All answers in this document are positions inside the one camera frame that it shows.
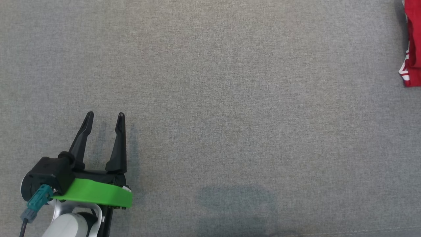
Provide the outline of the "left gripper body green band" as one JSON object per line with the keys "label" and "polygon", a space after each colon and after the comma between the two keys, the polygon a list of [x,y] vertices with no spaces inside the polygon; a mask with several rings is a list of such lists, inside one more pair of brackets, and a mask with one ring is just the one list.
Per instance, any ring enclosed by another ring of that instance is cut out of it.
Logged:
{"label": "left gripper body green band", "polygon": [[131,208],[133,194],[125,174],[106,171],[77,171],[75,180],[64,195],[54,199],[93,203],[97,205]]}

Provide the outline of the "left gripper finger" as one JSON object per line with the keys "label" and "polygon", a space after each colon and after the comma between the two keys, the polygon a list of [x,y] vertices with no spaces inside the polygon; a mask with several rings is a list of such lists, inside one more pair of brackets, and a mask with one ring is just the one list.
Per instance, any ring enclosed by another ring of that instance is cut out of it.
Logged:
{"label": "left gripper finger", "polygon": [[93,127],[94,112],[89,111],[69,149],[69,153],[74,157],[73,168],[76,170],[84,170],[85,164],[83,162],[87,138],[91,133]]}
{"label": "left gripper finger", "polygon": [[125,114],[120,112],[115,126],[116,138],[110,160],[106,163],[107,173],[127,172],[127,146]]}

